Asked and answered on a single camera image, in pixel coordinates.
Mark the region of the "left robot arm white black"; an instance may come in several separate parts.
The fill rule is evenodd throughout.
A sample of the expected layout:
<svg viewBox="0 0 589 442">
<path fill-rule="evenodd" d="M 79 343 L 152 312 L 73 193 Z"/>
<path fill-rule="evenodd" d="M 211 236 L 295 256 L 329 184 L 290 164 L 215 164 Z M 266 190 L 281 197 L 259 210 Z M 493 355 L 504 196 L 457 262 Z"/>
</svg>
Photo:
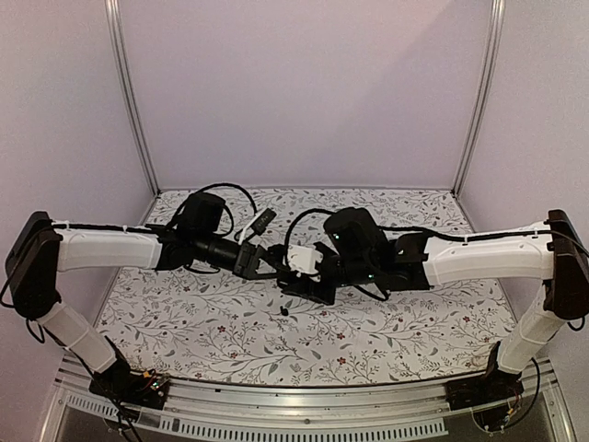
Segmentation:
<svg viewBox="0 0 589 442">
<path fill-rule="evenodd" d="M 62 301 L 56 288 L 58 273 L 108 267 L 190 271 L 194 262 L 204 262 L 245 280 L 276 277 L 275 271 L 258 271 L 266 259 L 264 248 L 219 233 L 227 210 L 223 198 L 195 192 L 165 225 L 79 225 L 35 212 L 6 257 L 2 291 L 11 296 L 8 307 L 24 318 L 37 342 L 53 338 L 100 377 L 116 399 L 130 399 L 137 382 L 129 363 L 107 337 Z"/>
</svg>

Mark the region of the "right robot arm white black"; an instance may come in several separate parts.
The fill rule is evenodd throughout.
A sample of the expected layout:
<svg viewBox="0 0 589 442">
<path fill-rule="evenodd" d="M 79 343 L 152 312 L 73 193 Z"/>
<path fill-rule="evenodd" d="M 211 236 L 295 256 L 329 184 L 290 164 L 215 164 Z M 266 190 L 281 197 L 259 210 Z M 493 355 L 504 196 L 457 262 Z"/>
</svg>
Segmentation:
<svg viewBox="0 0 589 442">
<path fill-rule="evenodd" d="M 541 286 L 513 331 L 495 345 L 476 382 L 483 401 L 496 401 L 566 322 L 588 313 L 588 251 L 569 217 L 552 210 L 528 227 L 463 236 L 426 227 L 379 226 L 364 208 L 328 212 L 330 246 L 276 250 L 285 294 L 330 305 L 339 287 L 373 284 L 379 299 L 467 280 L 528 278 Z"/>
</svg>

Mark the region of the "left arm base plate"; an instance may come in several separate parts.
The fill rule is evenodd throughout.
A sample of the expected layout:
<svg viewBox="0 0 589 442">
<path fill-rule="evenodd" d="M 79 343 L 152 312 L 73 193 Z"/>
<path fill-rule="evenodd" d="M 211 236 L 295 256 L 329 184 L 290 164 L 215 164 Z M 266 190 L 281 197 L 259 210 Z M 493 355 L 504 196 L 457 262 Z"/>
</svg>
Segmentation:
<svg viewBox="0 0 589 442">
<path fill-rule="evenodd" d="M 154 369 L 131 368 L 120 352 L 114 363 L 102 373 L 93 373 L 89 391 L 98 396 L 155 410 L 165 406 L 170 377 Z"/>
</svg>

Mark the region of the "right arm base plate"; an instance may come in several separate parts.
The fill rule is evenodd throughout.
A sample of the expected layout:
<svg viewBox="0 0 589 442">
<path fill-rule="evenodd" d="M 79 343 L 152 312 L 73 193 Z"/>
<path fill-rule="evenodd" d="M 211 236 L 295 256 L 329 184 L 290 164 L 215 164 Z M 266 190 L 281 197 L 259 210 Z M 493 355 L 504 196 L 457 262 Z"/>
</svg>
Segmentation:
<svg viewBox="0 0 589 442">
<path fill-rule="evenodd" d="M 501 431 L 509 425 L 524 393 L 520 374 L 506 373 L 499 369 L 499 346 L 496 343 L 491 348 L 482 374 L 445 383 L 445 400 L 452 411 L 501 402 L 497 407 L 473 413 L 475 424 L 486 432 Z"/>
</svg>

